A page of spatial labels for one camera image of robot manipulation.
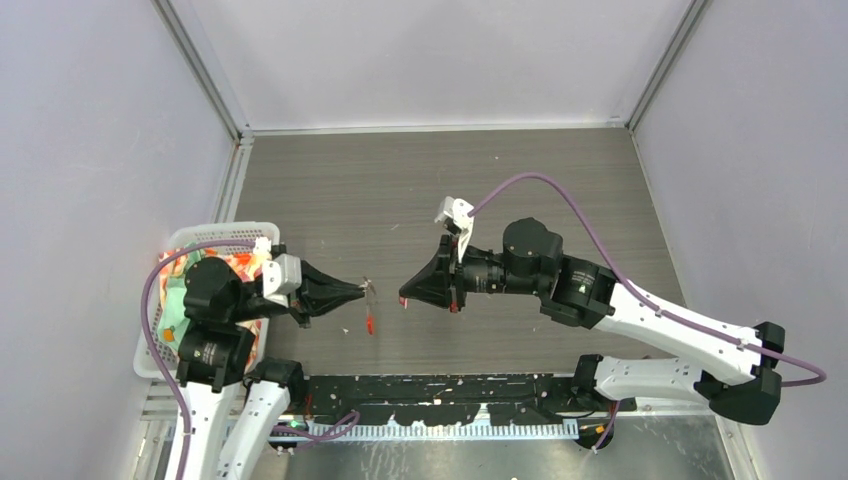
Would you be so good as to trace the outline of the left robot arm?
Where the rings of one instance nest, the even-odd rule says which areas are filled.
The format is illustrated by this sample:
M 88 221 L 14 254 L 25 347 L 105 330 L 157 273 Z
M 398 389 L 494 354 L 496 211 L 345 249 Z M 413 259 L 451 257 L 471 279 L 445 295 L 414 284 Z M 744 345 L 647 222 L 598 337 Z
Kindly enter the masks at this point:
M 368 287 L 329 276 L 266 237 L 201 242 L 160 265 L 180 257 L 187 327 L 166 380 L 182 428 L 165 476 L 247 479 L 280 416 L 305 405 L 308 383 L 297 361 L 253 356 L 256 336 L 245 321 L 289 315 L 306 328 Z

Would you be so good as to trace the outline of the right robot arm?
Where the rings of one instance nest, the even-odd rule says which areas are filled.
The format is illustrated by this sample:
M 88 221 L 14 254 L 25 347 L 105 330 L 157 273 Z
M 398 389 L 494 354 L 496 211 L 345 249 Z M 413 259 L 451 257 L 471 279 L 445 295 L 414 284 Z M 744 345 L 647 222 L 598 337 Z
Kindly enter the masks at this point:
M 776 360 L 785 331 L 721 322 L 618 279 L 608 268 L 563 252 L 562 237 L 528 217 L 510 223 L 503 250 L 468 245 L 450 226 L 433 258 L 399 289 L 410 300 L 460 311 L 470 293 L 532 295 L 540 312 L 569 326 L 613 333 L 669 353 L 667 359 L 580 357 L 570 385 L 574 403 L 596 410 L 607 400 L 677 399 L 707 406 L 738 423 L 761 426 L 781 400 Z

